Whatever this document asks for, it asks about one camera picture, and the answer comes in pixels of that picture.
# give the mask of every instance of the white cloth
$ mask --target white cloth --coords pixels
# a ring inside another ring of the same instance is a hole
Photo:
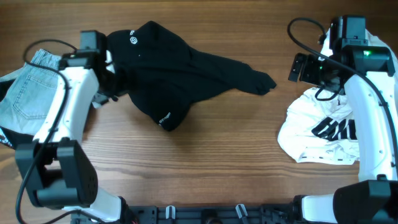
[[[322,54],[327,56],[333,54],[329,49],[329,32],[321,51]],[[366,31],[366,38],[369,45],[388,47],[387,44],[368,31]],[[391,54],[396,68],[395,77],[398,78],[398,60],[392,51]],[[318,88],[307,90],[289,106],[286,121],[278,135],[278,143],[297,162],[322,162],[334,165],[353,164],[354,161],[359,160],[359,146],[358,140],[353,134],[353,122],[350,120],[354,120],[354,117],[347,98],[338,95],[330,101],[318,101],[315,99],[317,91]],[[329,91],[322,91],[318,97],[329,98],[331,95],[332,93]],[[334,129],[328,129],[329,126],[325,123],[339,125]],[[322,134],[329,134],[329,137],[318,137]]]

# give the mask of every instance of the wooden table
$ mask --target wooden table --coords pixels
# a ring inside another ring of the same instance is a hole
[[[278,145],[287,107],[310,87],[287,80],[295,54],[303,50],[288,38],[286,25],[295,17],[312,17],[328,27],[333,16],[362,14],[369,31],[398,50],[397,1],[3,2],[0,75],[22,66],[22,52],[35,40],[54,38],[78,46],[81,30],[109,34],[153,20],[192,47],[246,62],[277,82],[265,96],[231,90],[199,102],[170,133],[128,96],[91,114],[83,148],[97,170],[99,185],[130,205],[284,203],[294,195],[330,194],[357,182],[358,164],[297,164]],[[317,28],[299,25],[294,32],[320,50]],[[68,50],[55,44],[42,47],[55,54]],[[1,147],[0,223],[16,223],[20,184],[14,151]],[[27,197],[22,212],[32,223],[60,214],[33,208]]]

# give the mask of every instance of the denim fabric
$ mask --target denim fabric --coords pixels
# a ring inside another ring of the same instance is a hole
[[[58,69],[60,56],[40,49],[32,63]],[[0,78],[0,82],[14,83],[0,102],[0,126],[21,134],[35,135],[49,112],[58,75],[54,72],[25,64],[22,68]]]

